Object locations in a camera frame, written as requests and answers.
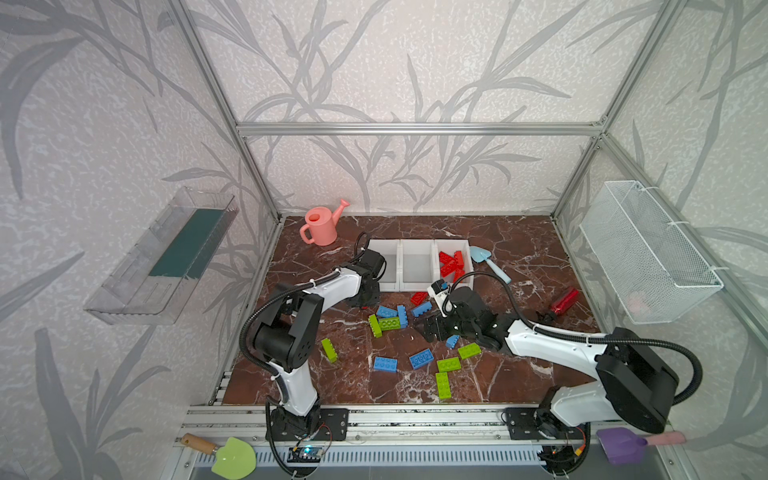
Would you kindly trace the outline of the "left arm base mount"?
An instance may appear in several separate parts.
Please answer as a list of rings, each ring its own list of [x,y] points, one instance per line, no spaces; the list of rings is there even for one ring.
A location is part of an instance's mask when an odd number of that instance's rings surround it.
[[[287,442],[317,435],[321,440],[344,441],[349,414],[346,408],[316,407],[306,417],[299,417],[278,407],[269,413],[271,439]]]

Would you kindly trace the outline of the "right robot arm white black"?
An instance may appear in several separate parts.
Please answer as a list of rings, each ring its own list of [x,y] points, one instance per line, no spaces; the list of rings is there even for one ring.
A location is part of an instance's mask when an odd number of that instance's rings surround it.
[[[458,335],[493,352],[544,360],[590,377],[583,385],[548,390],[533,415],[548,439],[602,421],[661,433],[671,408],[692,397],[703,381],[696,354],[670,341],[641,338],[620,327],[600,334],[546,326],[528,319],[516,303],[510,312],[496,314],[460,282],[437,280],[427,292],[438,312],[419,326],[426,340]]]

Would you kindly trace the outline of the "red lego pair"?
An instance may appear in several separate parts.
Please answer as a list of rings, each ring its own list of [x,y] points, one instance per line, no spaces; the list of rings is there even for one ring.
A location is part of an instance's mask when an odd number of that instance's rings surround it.
[[[461,250],[457,250],[453,255],[454,261],[456,263],[456,266],[458,269],[463,269],[465,266],[464,262],[464,256],[463,252]]]

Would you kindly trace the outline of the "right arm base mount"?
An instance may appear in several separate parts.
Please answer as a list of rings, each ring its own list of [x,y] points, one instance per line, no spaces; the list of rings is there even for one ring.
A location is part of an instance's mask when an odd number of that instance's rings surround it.
[[[560,431],[556,427],[545,426],[543,421],[537,418],[535,408],[508,407],[502,411],[501,419],[511,440],[560,438]]]

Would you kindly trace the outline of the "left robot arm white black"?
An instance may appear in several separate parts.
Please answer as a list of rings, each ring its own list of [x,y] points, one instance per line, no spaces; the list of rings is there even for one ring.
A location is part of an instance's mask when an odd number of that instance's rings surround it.
[[[270,374],[286,413],[305,419],[318,405],[308,359],[323,313],[340,302],[354,308],[376,306],[386,267],[382,254],[363,249],[316,280],[280,285],[249,315],[239,333],[240,353]]]

